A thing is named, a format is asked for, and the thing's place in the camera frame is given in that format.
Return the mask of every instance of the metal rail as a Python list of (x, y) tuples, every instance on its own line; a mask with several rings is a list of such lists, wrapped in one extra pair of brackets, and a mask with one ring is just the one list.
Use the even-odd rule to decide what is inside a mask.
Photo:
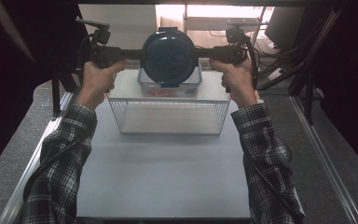
[(330, 183), (338, 196), (339, 201), (341, 202), (342, 207), (344, 208), (345, 213), (348, 216), (348, 219), (353, 224), (358, 224), (358, 209), (355, 201), (353, 200), (351, 193), (344, 184), (339, 175), (336, 166), (331, 161), (330, 156), (327, 153), (326, 148), (324, 147), (323, 142), (319, 138), (315, 128), (308, 124), (307, 119), (305, 118), (303, 111), (304, 108), (299, 101), (298, 97), (290, 97), (290, 100), (295, 107), (296, 113), (304, 126), (313, 148), (315, 149), (316, 154), (318, 155), (319, 161), (321, 162), (324, 171), (327, 174), (327, 177), (330, 180)]
[(46, 128), (45, 132), (40, 138), (40, 141), (37, 144), (36, 149), (34, 150), (33, 156), (28, 162), (28, 165), (25, 168), (24, 172), (22, 173), (19, 183), (14, 189), (10, 199), (7, 202), (4, 211), (2, 212), (2, 215), (0, 216), (0, 223), (11, 224), (15, 222), (16, 217), (20, 212), (23, 204), (22, 193), (25, 184), (27, 183), (27, 180), (29, 179), (31, 174), (36, 170), (37, 166), (39, 165), (40, 150), (42, 148), (43, 140), (45, 139), (46, 136), (48, 136), (50, 133), (52, 133), (54, 130), (57, 129), (58, 125), (62, 120), (63, 113), (66, 111), (68, 106), (72, 103), (73, 98), (74, 98), (73, 94), (70, 92), (66, 92), (63, 95), (61, 100), (61, 114), (57, 118), (52, 119), (49, 122), (48, 127)]

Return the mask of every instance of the black cable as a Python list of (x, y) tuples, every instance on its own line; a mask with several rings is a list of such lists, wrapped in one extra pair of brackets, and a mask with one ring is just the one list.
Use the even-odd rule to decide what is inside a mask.
[(260, 52), (255, 48), (254, 48), (254, 51), (255, 51), (255, 54), (257, 54), (257, 71), (258, 71), (260, 64), (261, 64)]
[(286, 146), (287, 152), (289, 153), (289, 157), (287, 158), (287, 161), (290, 162), (293, 158), (292, 149), (289, 146), (287, 146), (286, 144), (284, 144), (284, 145)]
[(272, 193), (280, 200), (280, 202), (283, 204), (284, 207), (286, 207), (287, 212), (290, 214), (290, 216), (293, 218), (293, 221), (296, 224), (302, 224), (302, 215), (299, 215), (295, 209), (289, 204), (289, 202), (286, 201), (286, 199), (282, 196), (282, 194), (275, 189), (275, 187), (267, 180), (267, 178), (261, 173), (261, 171), (257, 168), (255, 165), (255, 162), (252, 160), (252, 156), (249, 153), (249, 151), (244, 150), (243, 153), (248, 158), (248, 162), (252, 165), (252, 167), (255, 169), (255, 172), (259, 175), (261, 180), (264, 181), (264, 183), (268, 186), (268, 188), (272, 191)]
[(271, 64), (262, 63), (262, 62), (261, 62), (261, 58), (277, 58), (276, 55), (274, 55), (274, 54), (269, 54), (269, 53), (265, 53), (265, 52), (260, 51), (260, 50), (258, 50), (258, 49), (256, 49), (256, 48), (254, 48), (254, 49), (255, 49), (255, 53), (257, 54), (257, 57), (258, 57), (257, 62), (258, 62), (259, 64), (262, 64), (262, 65), (264, 65), (264, 66), (266, 66), (266, 67), (269, 67), (269, 66), (273, 65), (273, 63), (271, 63)]
[(257, 41), (255, 41), (255, 43), (256, 43), (257, 46), (260, 48), (260, 50), (258, 50), (258, 49), (256, 49), (256, 48), (255, 48), (255, 50), (257, 50), (258, 52), (262, 53), (263, 56), (265, 56), (265, 57), (273, 57), (273, 58), (278, 58), (278, 57), (279, 57), (278, 54), (270, 54), (270, 53), (264, 52), (263, 50), (261, 50), (260, 44), (258, 44)]
[(210, 34), (211, 36), (226, 37), (225, 35), (213, 35), (211, 31), (209, 31), (209, 34)]
[(253, 87), (257, 89), (257, 63), (255, 60), (255, 50), (252, 46), (250, 38), (245, 38), (245, 45), (248, 48), (249, 55), (251, 57), (252, 62), (252, 80), (253, 80)]
[(319, 31), (323, 28), (324, 22), (325, 20), (327, 20), (329, 13), (330, 13), (330, 9), (327, 9), (325, 13), (322, 15), (322, 17), (316, 22), (310, 33), (299, 44), (297, 44), (295, 48), (286, 51), (285, 53), (282, 53), (281, 56), (289, 60), (293, 60), (298, 55), (301, 55), (304, 49), (306, 48), (306, 46), (309, 44), (310, 40), (312, 40), (312, 38), (314, 38), (317, 34), (319, 34)]
[(84, 37), (84, 39), (81, 41), (79, 49), (77, 50), (77, 75), (79, 77), (80, 85), (83, 85), (83, 50), (85, 50), (85, 44), (88, 40), (90, 40), (90, 37), (92, 37), (93, 34), (87, 35)]
[(45, 161), (43, 163), (41, 163), (39, 165), (39, 167), (34, 171), (34, 173), (30, 176), (30, 178), (28, 179), (25, 188), (24, 188), (24, 192), (22, 193), (22, 199), (24, 202), (26, 202), (26, 199), (28, 198), (32, 186), (34, 184), (34, 182), (36, 181), (36, 179), (49, 167), (51, 166), (63, 153), (66, 153), (67, 151), (69, 151), (70, 149), (72, 149), (73, 147), (77, 147), (77, 145), (84, 141), (84, 139), (86, 139), (88, 136), (90, 135), (90, 132), (86, 132), (83, 135), (81, 135), (78, 139), (75, 140), (75, 142), (73, 142), (71, 145), (69, 145), (68, 147), (64, 148), (62, 151), (60, 151), (59, 153), (57, 153), (56, 155), (54, 155), (53, 157), (51, 157), (48, 161)]

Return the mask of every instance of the white tabletop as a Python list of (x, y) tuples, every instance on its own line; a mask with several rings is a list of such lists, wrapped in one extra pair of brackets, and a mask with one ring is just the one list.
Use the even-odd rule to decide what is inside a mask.
[(81, 176), (80, 217), (249, 217), (238, 132), (120, 134), (105, 101)]

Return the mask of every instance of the plaid shirt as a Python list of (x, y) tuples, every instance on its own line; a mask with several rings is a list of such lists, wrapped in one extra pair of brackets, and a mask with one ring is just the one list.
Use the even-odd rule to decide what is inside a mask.
[(274, 134), (266, 106), (264, 104), (249, 106), (235, 111), (231, 117), (240, 133), (244, 152), (243, 166), (248, 183), (249, 207), (253, 223), (295, 223), (260, 177), (260, 175), (264, 176), (302, 217), (295, 197), (292, 171), (287, 164), (287, 149)]
[[(251, 216), (254, 223), (294, 223), (288, 212), (265, 186), (248, 160), (298, 210), (291, 170), (287, 165), (284, 144), (274, 135), (267, 108), (253, 105), (231, 114), (240, 133), (244, 150), (244, 168), (249, 188)], [(67, 153), (63, 153), (33, 183), (23, 206), (21, 223), (74, 223), (76, 195), (82, 167), (91, 151), (90, 140), (96, 117), (86, 107), (73, 105), (60, 127), (43, 143), (41, 163), (48, 161), (73, 141), (88, 136)]]
[(85, 106), (72, 105), (59, 128), (46, 137), (40, 153), (41, 164), (87, 136), (36, 179), (24, 202), (21, 223), (75, 223), (80, 175), (91, 152), (96, 123), (94, 113)]

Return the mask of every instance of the wire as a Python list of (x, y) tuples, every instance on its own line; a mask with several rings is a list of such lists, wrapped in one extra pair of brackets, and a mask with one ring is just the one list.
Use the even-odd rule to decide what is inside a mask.
[(211, 36), (226, 37), (225, 35), (213, 35), (211, 31), (209, 31), (209, 34), (210, 34)]
[(257, 66), (256, 60), (255, 60), (255, 50), (254, 50), (254, 47), (252, 46), (251, 39), (250, 38), (245, 38), (245, 39), (246, 39), (245, 40), (245, 45), (248, 48), (248, 52), (249, 52), (249, 55), (251, 57), (251, 63), (252, 63), (252, 69), (253, 69), (252, 70), (253, 87), (256, 90), (258, 66)]
[(330, 9), (327, 9), (321, 19), (316, 22), (310, 33), (295, 48), (286, 51), (285, 53), (282, 53), (281, 56), (290, 60), (301, 56), (312, 38), (319, 34), (320, 30), (324, 27), (324, 22), (327, 20), (329, 12)]
[(26, 201), (26, 199), (28, 198), (32, 186), (34, 184), (34, 182), (36, 181), (36, 179), (42, 175), (42, 173), (50, 166), (52, 165), (57, 159), (60, 158), (60, 156), (63, 153), (66, 153), (67, 151), (69, 151), (70, 149), (72, 149), (73, 147), (77, 147), (77, 145), (82, 142), (84, 139), (87, 138), (87, 136), (90, 135), (90, 131), (84, 133), (83, 135), (81, 135), (78, 139), (75, 140), (75, 142), (73, 142), (71, 145), (69, 145), (68, 147), (64, 148), (62, 151), (60, 151), (59, 153), (57, 153), (56, 155), (54, 155), (53, 157), (51, 157), (48, 161), (45, 161), (43, 163), (41, 163), (39, 165), (39, 167), (34, 171), (34, 173), (30, 176), (30, 178), (28, 179), (25, 188), (24, 188), (24, 192), (22, 194), (22, 199), (24, 201)]
[(281, 201), (284, 207), (286, 207), (287, 212), (290, 214), (290, 216), (293, 218), (293, 221), (296, 224), (302, 224), (302, 215), (298, 214), (295, 209), (289, 204), (289, 202), (286, 201), (286, 199), (283, 197), (283, 195), (276, 190), (276, 188), (269, 182), (269, 180), (261, 173), (261, 171), (257, 168), (255, 162), (252, 160), (252, 156), (249, 153), (249, 151), (244, 150), (243, 153), (247, 157), (247, 161), (252, 165), (252, 167), (255, 169), (255, 172), (258, 174), (258, 176), (261, 178), (262, 181), (268, 186), (268, 188), (272, 191), (272, 193)]
[(287, 161), (290, 162), (293, 158), (292, 149), (289, 146), (287, 146), (286, 144), (284, 144), (284, 145), (286, 146), (287, 152), (289, 153), (289, 157), (287, 158)]
[(90, 37), (92, 37), (93, 34), (87, 35), (83, 38), (83, 40), (80, 43), (79, 49), (77, 50), (77, 75), (79, 77), (80, 85), (83, 84), (83, 50), (86, 48), (84, 47), (86, 45), (87, 41), (90, 41)]

